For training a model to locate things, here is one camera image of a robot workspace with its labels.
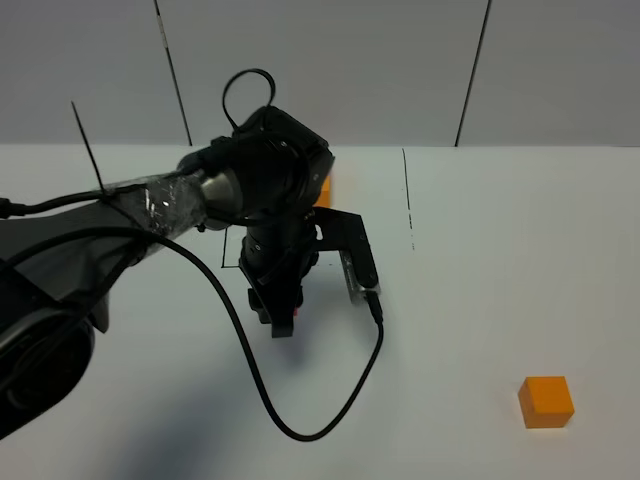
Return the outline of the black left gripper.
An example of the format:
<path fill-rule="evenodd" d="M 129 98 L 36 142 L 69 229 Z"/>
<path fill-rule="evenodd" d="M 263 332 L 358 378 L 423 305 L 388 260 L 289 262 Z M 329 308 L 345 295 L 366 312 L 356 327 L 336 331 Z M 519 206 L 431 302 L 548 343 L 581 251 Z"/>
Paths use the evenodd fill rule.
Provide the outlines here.
<path fill-rule="evenodd" d="M 242 240 L 239 266 L 249 282 L 248 302 L 261 324 L 271 324 L 273 338 L 294 331 L 296 305 L 303 303 L 302 279 L 315 265 L 315 212 L 277 213 L 262 209 Z M 270 313 L 265 305 L 270 306 Z"/>

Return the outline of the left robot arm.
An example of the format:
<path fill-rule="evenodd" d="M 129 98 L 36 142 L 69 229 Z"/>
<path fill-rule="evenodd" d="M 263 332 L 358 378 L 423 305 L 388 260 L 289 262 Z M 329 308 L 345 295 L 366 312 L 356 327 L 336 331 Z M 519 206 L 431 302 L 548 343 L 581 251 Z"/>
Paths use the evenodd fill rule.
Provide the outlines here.
<path fill-rule="evenodd" d="M 291 336 L 333 163 L 322 137 L 265 106 L 171 172 L 37 205 L 3 200 L 2 435 L 77 386 L 109 327 L 111 288 L 159 249 L 183 254 L 177 239 L 189 230 L 245 228 L 239 266 L 250 307 L 274 337 Z"/>

